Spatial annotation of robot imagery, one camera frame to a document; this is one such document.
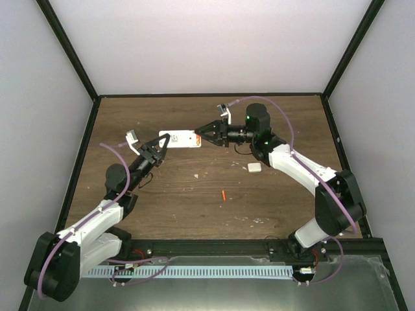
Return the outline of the white remote control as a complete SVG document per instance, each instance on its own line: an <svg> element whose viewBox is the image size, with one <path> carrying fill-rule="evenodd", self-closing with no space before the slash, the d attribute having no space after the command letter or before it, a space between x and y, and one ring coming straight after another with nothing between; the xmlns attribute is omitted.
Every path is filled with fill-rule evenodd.
<svg viewBox="0 0 415 311"><path fill-rule="evenodd" d="M159 131L159 136L163 134L170 134L171 138L167 148L200 148L201 145L198 146L196 144L196 136L194 130L162 130Z"/></svg>

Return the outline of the white battery cover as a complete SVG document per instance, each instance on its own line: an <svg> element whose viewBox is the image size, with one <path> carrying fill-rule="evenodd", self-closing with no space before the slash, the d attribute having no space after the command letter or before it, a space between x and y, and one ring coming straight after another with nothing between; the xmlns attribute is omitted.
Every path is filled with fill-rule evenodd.
<svg viewBox="0 0 415 311"><path fill-rule="evenodd" d="M261 163L249 163L247 164L247 169L249 173L257 173L262 171Z"/></svg>

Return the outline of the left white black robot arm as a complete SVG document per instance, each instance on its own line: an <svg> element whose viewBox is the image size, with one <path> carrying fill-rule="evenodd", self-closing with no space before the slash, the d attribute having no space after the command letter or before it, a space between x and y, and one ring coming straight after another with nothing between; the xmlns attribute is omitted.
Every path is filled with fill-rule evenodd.
<svg viewBox="0 0 415 311"><path fill-rule="evenodd" d="M37 291L40 299L65 301L79 280L102 262L122 264L126 268L144 264L148 259L129 261L132 256L130 235L116 227L134 209L134 189L160 166L171 136L168 133L135 148L134 132L126 134L126 143L136 154L127 164L119 152L107 144L118 162L106 170L106 193L101 202L75 224L57 233L42 234L30 258L24 283Z"/></svg>

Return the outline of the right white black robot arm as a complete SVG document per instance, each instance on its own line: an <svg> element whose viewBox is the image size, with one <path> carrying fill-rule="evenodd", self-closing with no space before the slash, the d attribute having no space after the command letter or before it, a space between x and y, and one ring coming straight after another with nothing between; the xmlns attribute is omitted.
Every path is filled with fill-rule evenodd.
<svg viewBox="0 0 415 311"><path fill-rule="evenodd" d="M350 170L337 172L295 151L292 142L272 131L264 104L249 104L243 125L231 123L228 105L222 104L218 109L220 119L197 128L197 135L217 146L247 143L258 161L288 175L314 196L314 217L289 236L287 248L292 259L306 259L315 244L349 228L357 231L357 222L366 216L366 207Z"/></svg>

